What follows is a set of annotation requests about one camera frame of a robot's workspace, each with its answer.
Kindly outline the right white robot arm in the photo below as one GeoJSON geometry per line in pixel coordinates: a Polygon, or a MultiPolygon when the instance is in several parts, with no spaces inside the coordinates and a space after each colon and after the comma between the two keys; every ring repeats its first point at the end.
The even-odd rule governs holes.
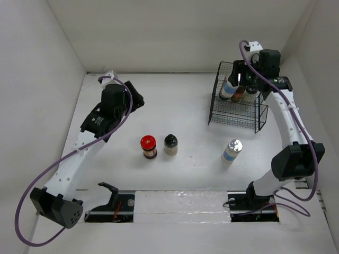
{"type": "Polygon", "coordinates": [[[296,179],[314,177],[311,193],[301,201],[314,196],[319,169],[325,148],[316,143],[306,130],[295,104],[293,88],[288,77],[280,76],[281,54],[277,50],[263,49],[253,43],[240,46],[242,60],[233,63],[228,81],[237,88],[256,88],[271,109],[278,125],[282,150],[272,158],[270,170],[249,184],[242,203],[250,213],[270,206],[269,199],[285,185],[296,179]]]}

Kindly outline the blue-band silver-top shaker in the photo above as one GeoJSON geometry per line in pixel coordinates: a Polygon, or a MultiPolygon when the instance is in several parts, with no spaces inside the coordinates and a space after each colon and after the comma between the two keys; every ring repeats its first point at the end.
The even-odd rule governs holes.
{"type": "Polygon", "coordinates": [[[237,86],[233,86],[231,83],[224,80],[222,87],[221,87],[221,90],[219,92],[219,98],[221,100],[230,99],[234,95],[237,88],[238,88],[237,86]]]}
{"type": "Polygon", "coordinates": [[[243,149],[243,144],[240,140],[233,139],[231,140],[223,154],[221,155],[222,161],[225,163],[233,163],[233,161],[236,159],[236,157],[240,154],[240,152],[243,149]]]}

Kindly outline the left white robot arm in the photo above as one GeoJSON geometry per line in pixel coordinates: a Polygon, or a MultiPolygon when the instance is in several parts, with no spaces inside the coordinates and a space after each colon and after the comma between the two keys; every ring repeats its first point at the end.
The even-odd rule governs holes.
{"type": "Polygon", "coordinates": [[[130,81],[121,85],[106,78],[102,84],[101,101],[82,123],[73,155],[60,163],[42,188],[35,187],[30,193],[37,212],[66,229],[75,226],[83,212],[83,202],[75,198],[75,191],[92,159],[123,118],[144,105],[144,98],[130,81]]]}

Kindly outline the green-label chili sauce bottle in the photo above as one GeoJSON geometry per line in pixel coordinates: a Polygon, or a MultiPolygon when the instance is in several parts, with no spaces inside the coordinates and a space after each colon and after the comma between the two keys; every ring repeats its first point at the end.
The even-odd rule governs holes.
{"type": "Polygon", "coordinates": [[[242,96],[243,96],[245,91],[246,91],[245,86],[239,86],[237,88],[237,90],[235,91],[235,93],[233,94],[233,96],[230,98],[231,101],[233,103],[238,103],[242,99],[242,96]]]}

